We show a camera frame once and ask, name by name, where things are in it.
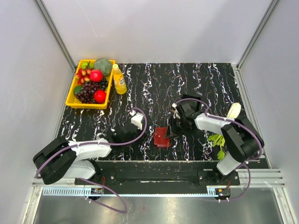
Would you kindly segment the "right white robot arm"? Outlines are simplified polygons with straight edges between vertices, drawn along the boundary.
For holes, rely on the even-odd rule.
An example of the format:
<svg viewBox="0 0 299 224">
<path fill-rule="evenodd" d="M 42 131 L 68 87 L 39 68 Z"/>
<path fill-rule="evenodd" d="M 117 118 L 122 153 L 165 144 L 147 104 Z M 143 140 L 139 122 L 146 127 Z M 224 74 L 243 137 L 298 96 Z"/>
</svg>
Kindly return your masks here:
<svg viewBox="0 0 299 224">
<path fill-rule="evenodd" d="M 233 103 L 225 117 L 214 116 L 200 111 L 199 105 L 193 105 L 191 98 L 172 104 L 168 125 L 169 133 L 165 138 L 172 138 L 187 130 L 198 129 L 212 132 L 218 137 L 215 143 L 224 139 L 228 153 L 216 165 L 213 181 L 222 185 L 229 180 L 229 174 L 250 160 L 262 155 L 264 141 L 246 116 L 241 116 L 241 104 Z"/>
</svg>

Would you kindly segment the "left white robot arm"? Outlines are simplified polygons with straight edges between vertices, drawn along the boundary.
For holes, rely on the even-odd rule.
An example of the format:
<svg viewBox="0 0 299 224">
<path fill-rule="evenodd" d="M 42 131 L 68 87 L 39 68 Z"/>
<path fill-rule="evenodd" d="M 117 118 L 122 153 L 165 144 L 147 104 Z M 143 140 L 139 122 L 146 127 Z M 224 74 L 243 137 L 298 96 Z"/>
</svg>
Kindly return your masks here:
<svg viewBox="0 0 299 224">
<path fill-rule="evenodd" d="M 46 185 L 62 178 L 85 178 L 90 184 L 101 180 L 101 172 L 89 161 L 107 157 L 114 147 L 130 145 L 138 141 L 146 131 L 147 118 L 142 110 L 131 112 L 131 122 L 116 130 L 111 138 L 89 141 L 68 141 L 58 136 L 33 157 L 37 169 L 35 178 Z"/>
</svg>

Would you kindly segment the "black card dispenser box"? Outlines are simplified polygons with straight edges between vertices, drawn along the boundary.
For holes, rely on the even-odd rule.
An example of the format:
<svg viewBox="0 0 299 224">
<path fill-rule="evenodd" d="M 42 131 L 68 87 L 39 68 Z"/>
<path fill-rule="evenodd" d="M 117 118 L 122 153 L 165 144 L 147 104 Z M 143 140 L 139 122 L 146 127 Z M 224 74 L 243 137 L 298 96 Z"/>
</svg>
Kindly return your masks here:
<svg viewBox="0 0 299 224">
<path fill-rule="evenodd" d="M 194 99 L 197 99 L 197 100 L 201 100 L 201 97 L 200 96 L 193 96 L 193 95 L 188 95 L 188 94 L 183 94 L 183 96 L 181 97 L 182 99 L 186 99 L 186 98 L 189 98 L 189 100 L 186 100 L 186 102 L 189 103 L 190 107 L 195 111 L 200 111 L 201 109 L 201 103 L 194 100 Z"/>
</svg>

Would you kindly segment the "red leather card holder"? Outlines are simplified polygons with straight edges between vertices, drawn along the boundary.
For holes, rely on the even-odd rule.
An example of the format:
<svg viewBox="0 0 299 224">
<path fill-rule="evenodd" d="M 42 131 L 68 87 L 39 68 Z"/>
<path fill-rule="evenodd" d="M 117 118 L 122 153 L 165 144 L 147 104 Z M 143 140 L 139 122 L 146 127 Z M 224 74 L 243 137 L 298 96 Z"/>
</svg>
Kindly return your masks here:
<svg viewBox="0 0 299 224">
<path fill-rule="evenodd" d="M 169 147 L 170 138 L 165 138 L 167 127 L 156 127 L 154 133 L 154 145 L 157 147 Z"/>
</svg>

